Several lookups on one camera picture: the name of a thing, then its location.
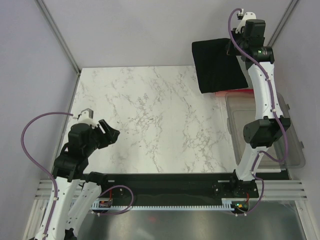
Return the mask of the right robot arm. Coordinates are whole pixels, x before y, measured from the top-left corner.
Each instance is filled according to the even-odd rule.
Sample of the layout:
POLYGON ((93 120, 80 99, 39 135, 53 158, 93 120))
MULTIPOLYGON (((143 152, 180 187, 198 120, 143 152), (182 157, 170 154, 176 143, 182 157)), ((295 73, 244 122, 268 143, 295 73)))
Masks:
POLYGON ((246 142, 242 158, 235 169, 237 179, 229 184, 235 197, 247 191, 245 182, 254 180, 263 156, 274 142, 284 138, 284 153, 288 153, 287 129, 291 120, 285 117, 278 102, 274 83, 274 53, 265 46, 266 22, 249 12, 242 17, 238 27, 229 28, 229 55, 240 56, 251 78, 255 99, 255 119, 243 128, 246 142))

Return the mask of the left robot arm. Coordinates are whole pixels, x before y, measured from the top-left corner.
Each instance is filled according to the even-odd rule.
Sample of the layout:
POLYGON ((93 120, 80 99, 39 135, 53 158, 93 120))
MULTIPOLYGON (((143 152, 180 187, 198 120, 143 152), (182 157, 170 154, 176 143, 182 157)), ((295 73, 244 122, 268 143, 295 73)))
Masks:
POLYGON ((89 156, 114 144, 120 131, 105 120, 87 119, 71 126, 68 141, 54 161, 53 186, 36 240, 75 240, 94 201, 106 196, 110 185, 106 175, 85 174, 89 156))

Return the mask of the black t-shirt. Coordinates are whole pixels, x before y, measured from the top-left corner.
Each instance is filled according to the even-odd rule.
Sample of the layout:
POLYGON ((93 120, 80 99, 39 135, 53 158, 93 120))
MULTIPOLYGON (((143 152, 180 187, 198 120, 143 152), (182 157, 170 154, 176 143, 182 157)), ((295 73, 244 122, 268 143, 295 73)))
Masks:
POLYGON ((228 38, 191 44, 198 87, 202 94, 246 89, 246 77, 235 55, 227 54, 228 38))

